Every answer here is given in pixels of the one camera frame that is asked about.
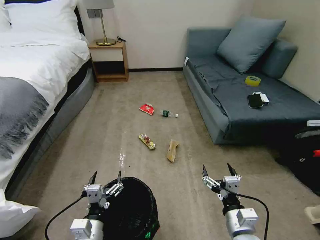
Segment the gray cushion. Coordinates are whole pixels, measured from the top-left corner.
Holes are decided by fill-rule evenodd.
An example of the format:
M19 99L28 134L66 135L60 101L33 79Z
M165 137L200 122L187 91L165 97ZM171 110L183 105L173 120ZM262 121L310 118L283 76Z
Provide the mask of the gray cushion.
M217 54L245 73L267 50L286 21L242 16L220 44Z

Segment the black trash can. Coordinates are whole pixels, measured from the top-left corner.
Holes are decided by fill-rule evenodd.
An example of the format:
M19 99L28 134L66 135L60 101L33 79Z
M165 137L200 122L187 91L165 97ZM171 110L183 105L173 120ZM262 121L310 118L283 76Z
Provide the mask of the black trash can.
M103 190L112 187L108 183ZM151 240L160 228L156 199L151 189L134 177L122 178L124 189L104 213L104 238Z

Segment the gray blanket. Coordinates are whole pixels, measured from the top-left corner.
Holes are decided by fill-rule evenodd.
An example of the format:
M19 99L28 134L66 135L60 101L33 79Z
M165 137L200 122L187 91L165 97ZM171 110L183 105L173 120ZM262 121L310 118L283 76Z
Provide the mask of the gray blanket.
M0 77L0 157L11 159L49 106L29 83Z
M217 56L190 59L197 80L229 119L224 138L227 140L275 139L306 126L308 120L320 120L320 105L277 79L261 73L239 74ZM248 75L262 79L258 87L245 84ZM270 104L249 108L247 96L265 93Z

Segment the tape roll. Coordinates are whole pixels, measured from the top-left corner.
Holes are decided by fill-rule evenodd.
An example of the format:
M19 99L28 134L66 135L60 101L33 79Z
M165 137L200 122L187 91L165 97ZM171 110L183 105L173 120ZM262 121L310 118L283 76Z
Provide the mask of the tape roll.
M261 82L261 78L255 77L255 76L248 76L246 78L246 84L252 87L257 87L259 86Z

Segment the gray sofa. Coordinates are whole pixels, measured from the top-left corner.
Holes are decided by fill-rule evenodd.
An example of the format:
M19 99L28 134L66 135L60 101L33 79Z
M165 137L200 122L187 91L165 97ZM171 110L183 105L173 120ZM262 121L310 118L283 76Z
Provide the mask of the gray sofa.
M297 47L277 39L247 74L216 55L230 29L189 28L183 73L215 144L252 144L281 139L320 119L320 105L284 84L282 77ZM249 75L262 79L245 84ZM251 109L247 96L266 93L270 104Z

